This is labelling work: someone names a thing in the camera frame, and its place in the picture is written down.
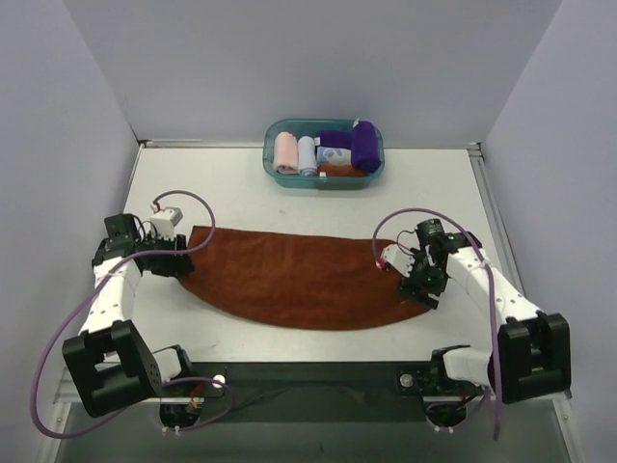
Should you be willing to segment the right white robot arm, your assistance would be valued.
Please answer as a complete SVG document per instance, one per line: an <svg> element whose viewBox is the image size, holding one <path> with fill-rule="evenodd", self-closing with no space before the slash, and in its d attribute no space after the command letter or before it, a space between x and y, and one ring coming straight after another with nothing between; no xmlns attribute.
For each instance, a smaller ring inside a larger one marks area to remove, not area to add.
<svg viewBox="0 0 617 463"><path fill-rule="evenodd" d="M438 349L427 371L432 391L449 395L462 382L489 387L499 402L511 404L564 393L572 384L570 325L546 313L507 280L488 259L475 236L447 232L438 219L416 227L419 246L383 250L383 264L401 276L400 293L435 310L449 283L465 291L490 323L491 347Z"/></svg>

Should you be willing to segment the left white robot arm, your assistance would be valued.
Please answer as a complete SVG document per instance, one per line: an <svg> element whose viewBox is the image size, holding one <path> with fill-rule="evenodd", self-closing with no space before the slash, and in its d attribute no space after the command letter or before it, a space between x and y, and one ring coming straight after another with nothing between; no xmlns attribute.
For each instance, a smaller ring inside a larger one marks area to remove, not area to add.
<svg viewBox="0 0 617 463"><path fill-rule="evenodd" d="M107 236L92 262L99 293L79 334L65 340L62 353L86 412L106 416L164 389L174 397L195 385L184 349L172 345L150 351L132 321L134 300L144 273L179 279L195 269L186 255L187 239L175 231L183 214L177 207L153 213L143 231L132 214L105 219Z"/></svg>

